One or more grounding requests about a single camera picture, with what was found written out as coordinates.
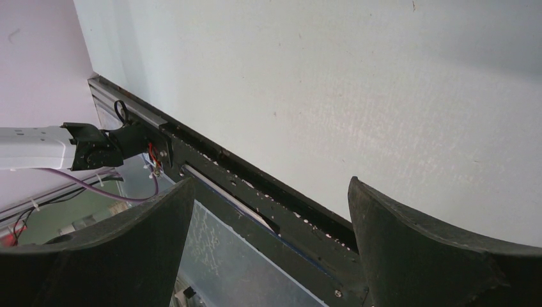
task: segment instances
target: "green surface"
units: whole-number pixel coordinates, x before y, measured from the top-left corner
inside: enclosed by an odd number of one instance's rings
[[[116,182],[104,182],[104,187],[97,188],[119,194]],[[43,244],[57,237],[58,230],[70,225],[73,221],[105,210],[115,200],[99,195],[91,191],[84,191],[72,200],[63,203],[47,205],[30,215],[27,229],[19,238],[19,244]]]

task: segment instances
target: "cable tie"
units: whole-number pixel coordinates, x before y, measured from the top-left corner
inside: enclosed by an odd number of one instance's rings
[[[100,182],[100,187],[103,187],[104,183],[102,182],[102,179],[100,178],[100,175],[96,174],[96,177],[98,177],[98,181]]]
[[[30,201],[32,201],[32,205],[34,205],[34,208],[36,208],[36,211],[40,211],[40,206],[38,206],[38,203],[33,200],[32,198],[30,198]]]

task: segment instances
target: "red wire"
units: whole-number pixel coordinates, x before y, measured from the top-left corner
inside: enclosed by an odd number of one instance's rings
[[[152,143],[149,143],[149,156],[151,157],[151,159],[153,159],[154,163],[156,164],[156,167],[160,167],[160,162],[158,161],[158,159],[156,159],[156,157],[154,156],[154,147],[152,146]]]

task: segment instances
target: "white strip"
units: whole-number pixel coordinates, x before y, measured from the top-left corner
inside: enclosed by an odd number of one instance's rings
[[[68,226],[66,226],[66,227],[60,228],[60,229],[58,230],[58,233],[59,233],[60,235],[66,235],[66,234],[71,233],[71,232],[74,232],[74,231],[75,231],[74,226],[70,224],[70,225],[68,225]]]
[[[201,181],[203,181],[205,184],[209,185],[213,190],[217,191],[220,195],[225,197],[228,201],[236,205],[242,212],[245,212],[246,214],[250,215],[253,219],[260,222],[263,226],[268,228],[269,230],[273,231],[271,227],[265,222],[264,219],[261,218],[261,216],[257,215],[254,211],[252,211],[249,207],[245,206],[242,202],[238,201],[235,197],[230,195],[228,192],[223,190],[221,187],[214,184],[211,180],[207,179],[205,176],[203,176],[200,172],[196,171],[192,166],[184,165],[184,167],[191,172],[194,176],[198,177]]]

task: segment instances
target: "white wall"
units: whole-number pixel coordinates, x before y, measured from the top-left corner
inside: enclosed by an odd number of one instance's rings
[[[0,0],[0,127],[98,125],[92,73],[72,0]],[[0,209],[64,183],[34,170],[0,171]]]
[[[349,219],[542,246],[542,3],[75,0],[93,68]]]

